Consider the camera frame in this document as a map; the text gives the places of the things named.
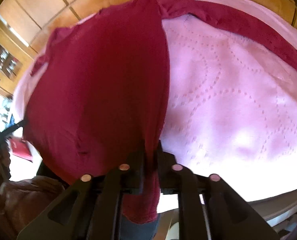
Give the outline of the person's left hand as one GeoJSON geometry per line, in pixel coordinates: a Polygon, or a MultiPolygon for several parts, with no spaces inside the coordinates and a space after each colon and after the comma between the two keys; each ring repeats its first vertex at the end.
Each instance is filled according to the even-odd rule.
{"type": "MultiPolygon", "coordinates": [[[[9,169],[10,162],[10,151],[4,143],[0,150],[0,165],[9,169]]],[[[35,176],[5,181],[0,174],[0,239],[16,239],[21,230],[63,192],[63,185],[52,178],[35,176]]]]}

